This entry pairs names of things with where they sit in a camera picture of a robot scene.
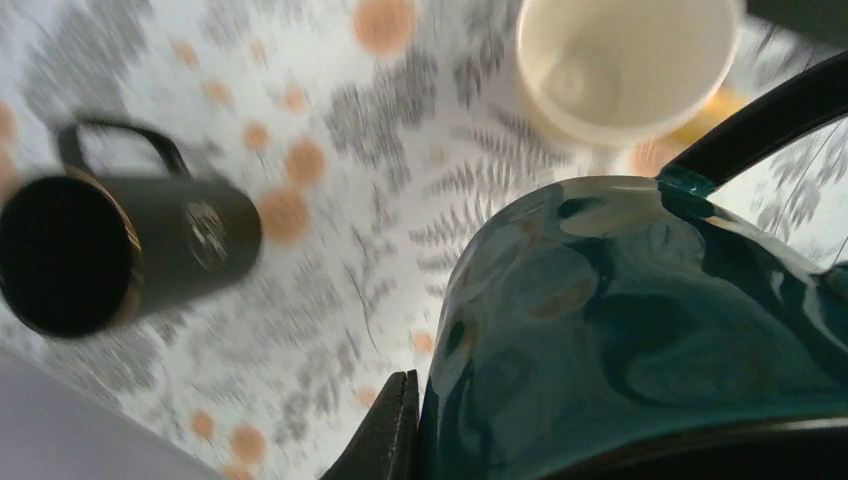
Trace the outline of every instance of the mug rim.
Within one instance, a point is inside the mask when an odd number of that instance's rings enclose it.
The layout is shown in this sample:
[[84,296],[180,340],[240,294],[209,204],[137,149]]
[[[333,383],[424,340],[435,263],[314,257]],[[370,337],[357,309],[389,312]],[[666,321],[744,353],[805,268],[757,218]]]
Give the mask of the mug rim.
[[141,305],[141,290],[144,284],[144,272],[142,268],[144,259],[143,250],[135,226],[133,225],[132,221],[130,220],[129,216],[124,211],[120,203],[118,203],[115,197],[113,197],[112,194],[109,193],[109,191],[103,185],[101,185],[100,182],[97,181],[97,179],[78,168],[66,166],[65,175],[48,175],[36,178],[28,184],[22,185],[18,189],[16,189],[15,193],[9,197],[7,202],[11,201],[16,194],[26,190],[29,185],[50,179],[73,180],[88,185],[94,188],[94,190],[96,190],[97,193],[99,193],[105,200],[107,200],[109,204],[111,204],[112,208],[114,208],[115,213],[118,214],[118,217],[123,223],[123,227],[126,233],[127,246],[130,254],[130,270],[127,276],[126,289],[120,302],[118,303],[117,308],[115,308],[111,315],[97,322],[95,326],[89,327],[87,329],[80,329],[74,332],[56,331],[43,328],[38,323],[33,322],[30,318],[27,318],[27,316],[19,314],[12,302],[8,301],[8,298],[6,299],[6,303],[8,304],[12,312],[15,313],[15,316],[22,324],[24,324],[27,328],[40,335],[65,339],[83,338],[92,335],[98,331],[101,331],[102,329],[110,329],[112,327],[123,324],[127,320],[131,319],[138,312],[139,307]]
[[535,8],[540,0],[525,0],[521,5],[516,20],[515,34],[515,58],[518,81],[521,83],[520,88],[527,92],[532,107],[536,110],[536,114],[541,115],[543,120],[555,127],[567,137],[573,137],[577,140],[589,142],[592,144],[611,145],[611,146],[627,146],[638,144],[642,141],[659,138],[666,135],[676,128],[683,126],[686,122],[694,118],[704,105],[718,92],[721,85],[724,83],[733,61],[736,57],[736,52],[739,48],[742,22],[745,15],[744,5],[739,0],[711,0],[710,3],[717,6],[724,6],[727,9],[728,19],[731,27],[731,38],[729,38],[728,48],[725,52],[724,63],[710,87],[706,89],[700,97],[686,107],[667,115],[664,118],[643,124],[609,126],[599,125],[586,120],[583,120],[575,115],[571,115],[561,108],[553,105],[551,101],[535,95],[530,87],[531,83],[527,75],[525,65],[526,59],[524,56],[524,38],[526,35],[525,26],[526,19],[531,9]]

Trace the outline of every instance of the yellow object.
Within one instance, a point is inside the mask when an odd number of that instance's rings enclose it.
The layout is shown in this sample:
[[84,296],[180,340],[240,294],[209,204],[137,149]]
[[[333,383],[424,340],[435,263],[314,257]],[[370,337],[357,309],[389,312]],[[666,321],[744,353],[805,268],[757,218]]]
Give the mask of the yellow object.
[[664,140],[684,147],[692,145],[719,123],[742,109],[748,102],[730,89],[721,87],[692,120],[669,134]]

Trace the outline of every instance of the cup rim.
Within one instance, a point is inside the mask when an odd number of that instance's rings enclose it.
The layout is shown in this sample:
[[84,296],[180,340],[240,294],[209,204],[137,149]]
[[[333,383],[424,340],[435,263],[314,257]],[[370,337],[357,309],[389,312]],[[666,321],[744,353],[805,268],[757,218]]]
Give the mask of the cup rim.
[[538,111],[537,113],[544,116],[545,120],[556,129],[560,130],[567,136],[577,140],[589,142],[598,145],[610,146],[629,146],[638,144],[644,141],[660,138],[675,129],[683,126],[686,122],[694,118],[706,103],[718,92],[722,83],[730,72],[733,61],[736,57],[736,52],[739,48],[739,41],[742,34],[743,19],[745,16],[745,7],[740,0],[710,0],[715,5],[722,5],[728,10],[728,18],[731,23],[732,38],[728,42],[728,48],[725,52],[725,59],[721,69],[717,72],[714,81],[710,87],[706,89],[700,97],[694,102],[691,102],[685,108],[678,112],[666,116],[663,119],[638,124],[624,126],[606,126],[598,125],[592,122],[583,120],[577,116],[571,115],[556,107],[552,102],[544,101],[532,93],[530,82],[527,77],[527,69],[525,68],[525,58],[523,55],[522,43],[525,34],[525,20],[528,12],[534,8],[538,0],[525,0],[518,13],[516,20],[515,34],[515,58],[516,70],[519,76],[519,81],[522,83],[522,88],[527,91],[528,97],[533,103],[533,106]]

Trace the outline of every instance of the tablecloth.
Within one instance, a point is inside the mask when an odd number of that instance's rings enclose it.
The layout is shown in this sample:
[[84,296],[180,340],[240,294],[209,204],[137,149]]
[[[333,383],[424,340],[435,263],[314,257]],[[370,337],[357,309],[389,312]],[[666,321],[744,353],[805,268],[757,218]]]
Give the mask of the tablecloth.
[[[390,372],[426,374],[448,274],[489,216],[555,179],[650,173],[535,135],[513,94],[519,6],[0,3],[4,192],[58,171],[48,126],[84,107],[173,135],[195,175],[255,199],[267,237],[214,298],[82,342],[4,307],[0,341],[231,478],[319,476]],[[728,83],[753,97],[832,53],[749,19]],[[848,258],[846,140],[825,128],[713,200],[822,267]],[[86,149],[98,171],[162,174],[126,139]]]

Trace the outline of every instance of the teapot handle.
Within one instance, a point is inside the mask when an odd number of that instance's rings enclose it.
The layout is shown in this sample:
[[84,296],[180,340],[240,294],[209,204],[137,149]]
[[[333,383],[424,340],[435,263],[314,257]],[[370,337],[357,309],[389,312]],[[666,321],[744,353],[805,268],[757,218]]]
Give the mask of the teapot handle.
[[848,51],[754,100],[678,155],[657,180],[709,195],[768,155],[846,115]]

